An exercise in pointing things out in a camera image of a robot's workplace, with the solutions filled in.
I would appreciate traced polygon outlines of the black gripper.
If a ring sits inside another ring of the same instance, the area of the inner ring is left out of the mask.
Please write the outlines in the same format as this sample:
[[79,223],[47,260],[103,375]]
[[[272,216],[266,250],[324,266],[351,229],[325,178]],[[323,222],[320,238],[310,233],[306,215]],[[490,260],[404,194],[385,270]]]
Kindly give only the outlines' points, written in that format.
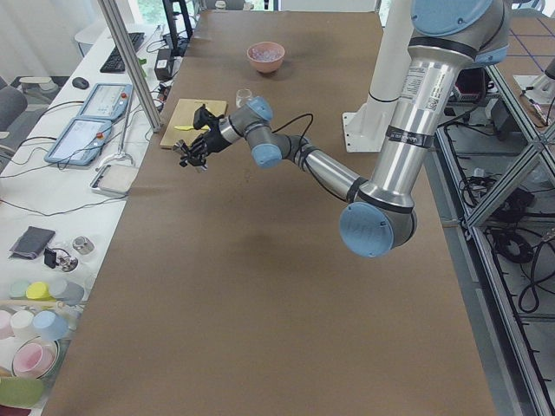
[[205,172],[207,170],[207,156],[224,150],[225,139],[221,132],[214,128],[202,133],[190,146],[187,146],[190,149],[190,155],[186,158],[180,157],[180,165],[182,167],[194,166],[197,172]]

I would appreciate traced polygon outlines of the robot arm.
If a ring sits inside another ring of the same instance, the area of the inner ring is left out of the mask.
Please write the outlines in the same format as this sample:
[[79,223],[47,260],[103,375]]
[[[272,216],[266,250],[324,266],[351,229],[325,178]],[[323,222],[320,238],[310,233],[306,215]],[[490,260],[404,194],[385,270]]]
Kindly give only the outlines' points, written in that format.
[[345,202],[339,219],[348,248],[379,257],[415,233],[411,192],[461,71],[502,61],[508,49],[508,1],[394,1],[388,13],[367,101],[343,116],[350,152],[374,153],[363,178],[314,146],[304,135],[271,129],[272,110],[262,97],[229,115],[200,107],[198,137],[174,150],[183,166],[206,168],[208,156],[244,140],[255,163],[296,164]]

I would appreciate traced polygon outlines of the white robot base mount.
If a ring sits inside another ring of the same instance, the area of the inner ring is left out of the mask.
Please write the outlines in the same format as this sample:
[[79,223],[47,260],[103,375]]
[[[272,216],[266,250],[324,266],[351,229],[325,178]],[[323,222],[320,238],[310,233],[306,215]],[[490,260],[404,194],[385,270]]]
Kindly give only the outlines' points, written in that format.
[[411,2],[391,3],[369,86],[368,98],[355,113],[343,114],[343,135],[349,153],[378,152],[392,121],[411,58]]

